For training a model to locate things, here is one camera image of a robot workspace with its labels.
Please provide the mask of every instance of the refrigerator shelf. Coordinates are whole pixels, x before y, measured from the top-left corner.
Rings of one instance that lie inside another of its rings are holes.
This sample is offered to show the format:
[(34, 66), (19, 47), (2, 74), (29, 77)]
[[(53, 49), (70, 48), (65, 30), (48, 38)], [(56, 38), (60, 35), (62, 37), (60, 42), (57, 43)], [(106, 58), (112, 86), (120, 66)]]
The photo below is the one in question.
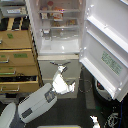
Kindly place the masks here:
[(80, 10), (79, 9), (63, 9), (63, 11), (54, 11), (54, 10), (38, 11), (38, 13), (71, 13), (71, 12), (80, 12)]
[(99, 30), (101, 30), (104, 34), (106, 34), (111, 40), (113, 40), (116, 44), (118, 44), (122, 49), (124, 49), (128, 53), (128, 43), (123, 40), (118, 33), (115, 33), (111, 30), (109, 26), (103, 25), (99, 20), (95, 17), (88, 17), (87, 20), (95, 25)]
[(72, 40), (45, 40), (38, 55), (45, 54), (74, 54), (79, 53), (78, 39)]
[(51, 30), (51, 40), (77, 40), (79, 37), (78, 30)]
[(79, 29), (79, 23), (77, 19), (64, 19), (63, 21), (43, 20), (42, 29)]
[(71, 13), (80, 12), (79, 0), (37, 0), (38, 13)]
[[(78, 19), (76, 18), (76, 16), (74, 16), (74, 17), (73, 17), (73, 16), (72, 16), (72, 17), (71, 17), (71, 16), (69, 16), (69, 17), (68, 17), (68, 16), (67, 16), (67, 17), (63, 17), (63, 20), (70, 20), (70, 19), (71, 19), (71, 20), (72, 20), (72, 19), (78, 20)], [(53, 16), (48, 16), (48, 19), (42, 19), (42, 21), (45, 21), (45, 20), (52, 20), (52, 21), (53, 21), (53, 20), (54, 20), (54, 17), (53, 17)]]

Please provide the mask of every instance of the door shelf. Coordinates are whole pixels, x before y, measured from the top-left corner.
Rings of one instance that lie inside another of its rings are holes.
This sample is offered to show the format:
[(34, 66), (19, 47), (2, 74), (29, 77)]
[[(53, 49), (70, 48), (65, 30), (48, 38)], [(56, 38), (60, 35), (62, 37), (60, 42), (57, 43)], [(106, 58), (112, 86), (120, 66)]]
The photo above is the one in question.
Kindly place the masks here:
[(99, 30), (101, 30), (111, 40), (113, 40), (116, 44), (118, 44), (122, 49), (124, 49), (128, 53), (128, 43), (124, 41), (119, 35), (117, 35), (117, 33), (113, 32), (111, 28), (103, 25), (93, 16), (88, 17), (87, 20), (91, 22), (93, 25), (95, 25)]
[(103, 45), (107, 50), (109, 50), (116, 58), (118, 58), (126, 67), (128, 67), (128, 62), (123, 58), (124, 56), (121, 56), (116, 52), (111, 46), (109, 46), (106, 42), (104, 42), (102, 39), (100, 39), (95, 33), (93, 33), (90, 30), (87, 30), (87, 33), (91, 35), (96, 41), (98, 41), (101, 45)]

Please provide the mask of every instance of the freezer drawer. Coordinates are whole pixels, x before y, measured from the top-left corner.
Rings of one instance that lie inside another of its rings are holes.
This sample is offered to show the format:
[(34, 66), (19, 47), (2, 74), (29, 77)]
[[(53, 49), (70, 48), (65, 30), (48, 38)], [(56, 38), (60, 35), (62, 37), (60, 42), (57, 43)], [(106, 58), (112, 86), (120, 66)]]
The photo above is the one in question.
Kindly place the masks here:
[(79, 78), (80, 76), (81, 64), (77, 55), (39, 56), (38, 62), (42, 79), (52, 79), (58, 69), (58, 65), (61, 64), (68, 68), (62, 74), (64, 78)]
[(0, 49), (31, 48), (27, 30), (0, 31)]
[(38, 89), (38, 77), (36, 77), (36, 80), (28, 80), (23, 82), (0, 82), (0, 93), (34, 92)]
[(25, 6), (3, 6), (1, 11), (4, 17), (24, 17), (27, 15)]
[(0, 50), (0, 66), (35, 65), (31, 49)]
[[(78, 87), (79, 87), (79, 78), (76, 78), (76, 79), (64, 79), (64, 80), (66, 81), (66, 83), (68, 85), (70, 85), (73, 81), (75, 81), (76, 82), (76, 84), (75, 84), (75, 91), (74, 92), (67, 93), (67, 94), (64, 94), (64, 95), (57, 94), (57, 98), (58, 99), (77, 98)], [(53, 82), (52, 79), (43, 79), (43, 83), (44, 84), (46, 84), (46, 83), (52, 84), (52, 82)]]
[(38, 75), (36, 65), (0, 67), (0, 77)]

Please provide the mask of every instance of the shelf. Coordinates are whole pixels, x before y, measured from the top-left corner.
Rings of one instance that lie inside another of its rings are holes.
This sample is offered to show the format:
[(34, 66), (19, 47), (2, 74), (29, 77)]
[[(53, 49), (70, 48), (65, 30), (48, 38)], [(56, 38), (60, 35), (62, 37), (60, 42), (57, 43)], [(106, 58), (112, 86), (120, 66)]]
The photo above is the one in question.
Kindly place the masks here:
[[(75, 19), (75, 20), (77, 20), (77, 18), (76, 18), (76, 16), (75, 17), (63, 17), (63, 20), (71, 20), (71, 19)], [(54, 17), (53, 16), (49, 16), (48, 17), (48, 19), (42, 19), (42, 21), (44, 21), (44, 20), (52, 20), (52, 21), (54, 21)]]
[(50, 19), (49, 21), (43, 20), (43, 26), (42, 29), (79, 29), (79, 24), (77, 19), (64, 19), (63, 21), (54, 21), (53, 19)]
[(80, 10), (79, 9), (63, 9), (63, 11), (54, 11), (54, 10), (38, 11), (38, 13), (71, 13), (71, 12), (80, 12)]
[(95, 25), (100, 31), (102, 31), (105, 35), (107, 35), (111, 40), (113, 40), (116, 44), (118, 44), (122, 49), (124, 49), (128, 53), (128, 43), (125, 42), (117, 33), (113, 32), (111, 28), (103, 25), (99, 20), (94, 18), (93, 16), (88, 17), (87, 20)]
[(120, 1), (128, 5), (128, 0), (120, 0)]
[(78, 39), (78, 37), (79, 37), (78, 30), (51, 30), (52, 40), (72, 41)]
[(94, 62), (91, 62), (89, 58), (81, 58), (80, 62), (89, 70), (91, 74), (95, 76), (95, 78), (104, 85), (104, 88), (111, 94), (112, 98), (115, 99), (115, 93), (117, 87), (115, 87), (103, 74), (103, 71), (98, 70), (98, 68), (94, 65)]
[(51, 0), (53, 4), (52, 7), (48, 6), (49, 0), (46, 0), (46, 2), (41, 2), (38, 4), (39, 11), (38, 13), (71, 13), (71, 12), (80, 12), (79, 0)]
[(44, 54), (74, 54), (79, 53), (78, 39), (72, 40), (45, 40), (42, 44), (39, 55)]
[(109, 46), (106, 42), (104, 42), (102, 39), (100, 39), (95, 33), (93, 33), (90, 30), (87, 30), (87, 33), (91, 35), (96, 41), (98, 41), (101, 45), (103, 45), (109, 52), (111, 52), (116, 58), (118, 58), (127, 68), (128, 68), (128, 62), (120, 55), (118, 54), (111, 46)]

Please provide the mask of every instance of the floor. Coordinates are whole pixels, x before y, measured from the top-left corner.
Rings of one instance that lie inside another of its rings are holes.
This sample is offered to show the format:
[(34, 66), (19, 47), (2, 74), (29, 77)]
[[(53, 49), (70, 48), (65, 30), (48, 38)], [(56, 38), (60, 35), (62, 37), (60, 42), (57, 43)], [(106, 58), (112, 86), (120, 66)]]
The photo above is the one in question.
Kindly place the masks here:
[[(77, 98), (58, 99), (48, 112), (28, 123), (26, 128), (45, 125), (78, 125), (82, 128), (93, 128), (90, 116), (97, 116), (101, 128), (104, 128), (107, 117), (112, 112), (112, 107), (102, 104), (93, 95), (90, 82), (92, 83), (92, 75), (86, 69), (82, 69)], [(0, 103), (0, 113), (5, 106)]]

